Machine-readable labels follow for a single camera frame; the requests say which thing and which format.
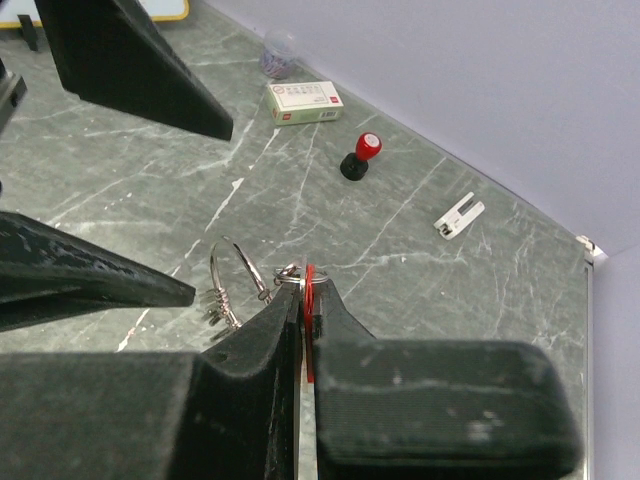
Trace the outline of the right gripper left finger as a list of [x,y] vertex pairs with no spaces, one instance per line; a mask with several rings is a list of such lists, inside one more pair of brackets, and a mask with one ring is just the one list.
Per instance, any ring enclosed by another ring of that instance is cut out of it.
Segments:
[[294,479],[300,293],[208,350],[6,354],[5,479]]

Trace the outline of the large metal keyring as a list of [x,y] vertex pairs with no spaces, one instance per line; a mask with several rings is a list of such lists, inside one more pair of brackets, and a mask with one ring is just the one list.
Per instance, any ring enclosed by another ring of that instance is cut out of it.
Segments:
[[221,291],[225,287],[224,273],[244,274],[252,285],[255,297],[267,305],[272,301],[272,292],[257,264],[246,250],[228,235],[221,235],[209,251],[209,270],[213,287]]

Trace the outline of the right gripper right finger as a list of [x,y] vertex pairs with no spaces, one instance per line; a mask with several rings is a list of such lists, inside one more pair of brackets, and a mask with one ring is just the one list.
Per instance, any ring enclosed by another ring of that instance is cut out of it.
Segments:
[[582,440],[542,350],[488,340],[380,339],[335,285],[313,288],[322,479],[559,479]]

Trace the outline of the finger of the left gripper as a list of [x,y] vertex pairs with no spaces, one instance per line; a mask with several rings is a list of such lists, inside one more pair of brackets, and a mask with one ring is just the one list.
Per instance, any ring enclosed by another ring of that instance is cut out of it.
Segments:
[[16,212],[1,213],[1,330],[122,308],[188,307],[195,288]]
[[38,1],[63,88],[80,99],[215,139],[233,119],[138,1]]

